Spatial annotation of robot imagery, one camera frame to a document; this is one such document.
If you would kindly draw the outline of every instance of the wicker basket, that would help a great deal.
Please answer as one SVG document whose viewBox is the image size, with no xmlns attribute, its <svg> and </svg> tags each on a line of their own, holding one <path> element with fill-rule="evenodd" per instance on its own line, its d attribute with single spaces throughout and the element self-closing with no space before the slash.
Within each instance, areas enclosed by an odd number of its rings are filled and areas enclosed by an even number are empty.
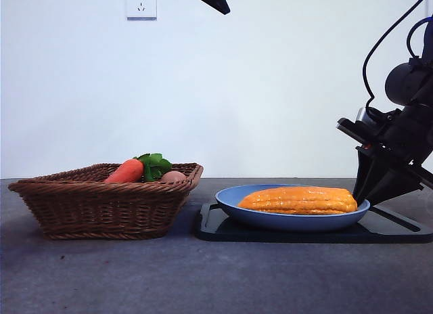
<svg viewBox="0 0 433 314">
<path fill-rule="evenodd" d="M 142 240 L 166 235 L 203 167 L 174 164 L 180 182 L 104 183 L 119 164 L 95 164 L 68 172 L 22 179 L 18 192 L 51 239 Z"/>
</svg>

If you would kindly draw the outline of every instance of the gray surface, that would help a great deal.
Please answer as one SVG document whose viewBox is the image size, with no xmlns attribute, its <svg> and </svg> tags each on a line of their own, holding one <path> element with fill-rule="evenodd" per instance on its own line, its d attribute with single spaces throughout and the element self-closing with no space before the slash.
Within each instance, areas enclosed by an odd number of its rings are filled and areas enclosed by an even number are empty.
<svg viewBox="0 0 433 314">
<path fill-rule="evenodd" d="M 196 212 L 225 187 L 352 179 L 202 179 L 164 238 L 44 240 L 1 181 L 2 313 L 431 313 L 433 243 L 206 242 Z M 386 202 L 433 226 L 433 192 Z"/>
</svg>

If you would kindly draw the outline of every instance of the white wall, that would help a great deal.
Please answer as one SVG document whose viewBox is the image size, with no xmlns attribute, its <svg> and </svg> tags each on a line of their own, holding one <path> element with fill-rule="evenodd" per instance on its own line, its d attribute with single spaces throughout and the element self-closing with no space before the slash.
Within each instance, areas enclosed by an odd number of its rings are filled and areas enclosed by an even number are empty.
<svg viewBox="0 0 433 314">
<path fill-rule="evenodd" d="M 158 0 L 157 21 L 127 22 L 124 0 L 1 0 L 1 177 L 144 152 L 204 177 L 355 177 L 357 142 L 336 122 L 365 105 L 365 56 L 416 0 L 227 1 L 224 16 Z M 373 56 L 372 106 L 397 107 L 384 81 L 425 16 Z"/>
</svg>

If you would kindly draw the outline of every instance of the wall socket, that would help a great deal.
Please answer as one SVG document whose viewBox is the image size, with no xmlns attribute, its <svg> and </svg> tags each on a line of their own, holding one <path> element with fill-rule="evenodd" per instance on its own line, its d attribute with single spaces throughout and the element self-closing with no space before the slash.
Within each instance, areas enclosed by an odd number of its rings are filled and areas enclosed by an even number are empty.
<svg viewBox="0 0 433 314">
<path fill-rule="evenodd" d="M 156 0 L 126 0 L 127 20 L 156 20 Z"/>
</svg>

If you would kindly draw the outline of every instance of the black cutting board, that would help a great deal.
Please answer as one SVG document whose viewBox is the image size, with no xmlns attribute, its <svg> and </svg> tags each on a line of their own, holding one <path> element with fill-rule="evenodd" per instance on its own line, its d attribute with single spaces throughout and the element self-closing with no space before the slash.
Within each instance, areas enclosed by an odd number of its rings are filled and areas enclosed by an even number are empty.
<svg viewBox="0 0 433 314">
<path fill-rule="evenodd" d="M 218 204 L 204 204 L 196 217 L 194 235 L 220 242 L 428 243 L 433 240 L 433 229 L 376 205 L 357 224 L 338 231 L 276 231 L 240 223 Z"/>
</svg>

